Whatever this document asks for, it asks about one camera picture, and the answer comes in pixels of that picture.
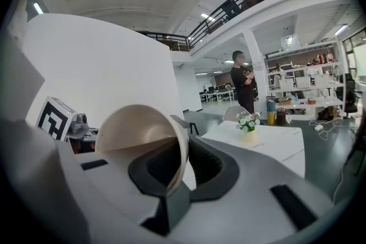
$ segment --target black canister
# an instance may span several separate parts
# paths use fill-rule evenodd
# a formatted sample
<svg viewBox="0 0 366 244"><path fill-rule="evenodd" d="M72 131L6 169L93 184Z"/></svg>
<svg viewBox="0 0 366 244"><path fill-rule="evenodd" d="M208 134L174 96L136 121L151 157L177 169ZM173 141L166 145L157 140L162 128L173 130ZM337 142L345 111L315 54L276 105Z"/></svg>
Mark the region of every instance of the black canister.
<svg viewBox="0 0 366 244"><path fill-rule="evenodd" d="M276 125L283 126L286 124L286 109L278 108L276 115Z"/></svg>

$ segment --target black t-shirt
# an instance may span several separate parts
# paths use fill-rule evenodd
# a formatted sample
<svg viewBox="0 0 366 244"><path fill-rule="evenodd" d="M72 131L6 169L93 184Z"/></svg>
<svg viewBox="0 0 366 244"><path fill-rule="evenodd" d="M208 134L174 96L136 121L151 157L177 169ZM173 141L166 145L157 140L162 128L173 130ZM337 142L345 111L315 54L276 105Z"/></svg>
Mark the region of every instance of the black t-shirt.
<svg viewBox="0 0 366 244"><path fill-rule="evenodd" d="M233 67L231 69L231 79L236 88L236 93L239 101L248 101L253 102L254 94L253 94L253 81L249 85L244 85L247 80L246 75L250 73L250 70L246 69L243 66L240 68Z"/></svg>

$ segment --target potted plant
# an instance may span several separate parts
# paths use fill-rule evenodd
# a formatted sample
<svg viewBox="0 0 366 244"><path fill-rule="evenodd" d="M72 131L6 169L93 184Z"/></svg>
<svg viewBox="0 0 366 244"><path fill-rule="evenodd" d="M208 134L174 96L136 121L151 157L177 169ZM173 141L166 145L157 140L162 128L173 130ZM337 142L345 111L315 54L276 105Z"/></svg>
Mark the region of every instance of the potted plant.
<svg viewBox="0 0 366 244"><path fill-rule="evenodd" d="M256 125L259 125L261 122L259 120L260 113L255 112L253 114L248 114L246 112L241 112L236 115L236 119L238 125L237 129L240 129L243 133L243 140L247 142L253 142L256 140Z"/></svg>

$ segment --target man's black hair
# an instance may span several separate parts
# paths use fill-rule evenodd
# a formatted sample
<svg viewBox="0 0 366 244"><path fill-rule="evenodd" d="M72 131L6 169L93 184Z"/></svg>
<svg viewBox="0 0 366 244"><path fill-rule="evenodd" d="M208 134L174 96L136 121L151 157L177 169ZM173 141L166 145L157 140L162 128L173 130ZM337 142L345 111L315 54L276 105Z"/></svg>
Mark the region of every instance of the man's black hair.
<svg viewBox="0 0 366 244"><path fill-rule="evenodd" d="M236 60L236 58L238 58L238 55L240 55L240 54L244 54L242 51L235 51L234 53L233 53L233 61L235 61Z"/></svg>

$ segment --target white bin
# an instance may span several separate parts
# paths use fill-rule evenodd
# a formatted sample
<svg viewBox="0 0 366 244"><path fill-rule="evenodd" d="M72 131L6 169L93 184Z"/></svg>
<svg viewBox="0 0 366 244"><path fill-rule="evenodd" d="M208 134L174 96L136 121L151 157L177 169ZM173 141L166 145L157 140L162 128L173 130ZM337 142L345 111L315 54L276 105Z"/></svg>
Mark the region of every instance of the white bin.
<svg viewBox="0 0 366 244"><path fill-rule="evenodd" d="M297 87L310 87L310 77L297 77L296 85Z"/></svg>
<svg viewBox="0 0 366 244"><path fill-rule="evenodd" d="M314 81L316 86L326 86L329 84L329 76L328 74L316 74Z"/></svg>
<svg viewBox="0 0 366 244"><path fill-rule="evenodd" d="M292 90L293 89L293 79L287 78L287 79L280 79L280 89L285 90Z"/></svg>

